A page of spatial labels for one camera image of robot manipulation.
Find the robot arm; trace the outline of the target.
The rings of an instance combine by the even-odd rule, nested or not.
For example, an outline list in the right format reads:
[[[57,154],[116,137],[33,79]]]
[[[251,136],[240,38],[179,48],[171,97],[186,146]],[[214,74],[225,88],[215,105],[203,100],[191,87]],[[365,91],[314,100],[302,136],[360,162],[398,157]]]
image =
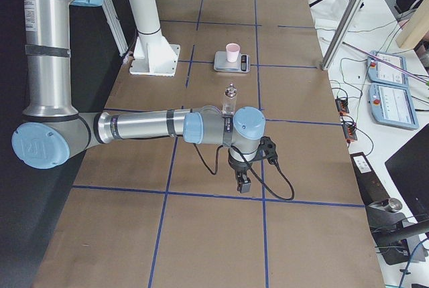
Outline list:
[[[11,136],[15,155],[30,167],[51,169],[112,141],[182,137],[194,146],[227,149],[237,189],[248,192],[252,165],[264,159],[263,147],[268,144],[265,117],[252,106],[237,109],[233,85],[227,87],[221,109],[204,106],[112,115],[101,105],[112,90],[111,80],[101,83],[101,91],[86,110],[72,104],[71,7],[97,8],[109,22],[119,52],[128,52],[112,0],[23,0],[28,105]]]

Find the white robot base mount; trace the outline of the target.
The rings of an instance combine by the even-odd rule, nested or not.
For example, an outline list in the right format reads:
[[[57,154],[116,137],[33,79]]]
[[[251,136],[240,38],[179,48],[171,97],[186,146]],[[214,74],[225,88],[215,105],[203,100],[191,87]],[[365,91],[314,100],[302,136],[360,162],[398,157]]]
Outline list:
[[[169,44],[163,36],[156,0],[129,0],[129,3],[138,34],[130,73],[174,76],[180,46]]]

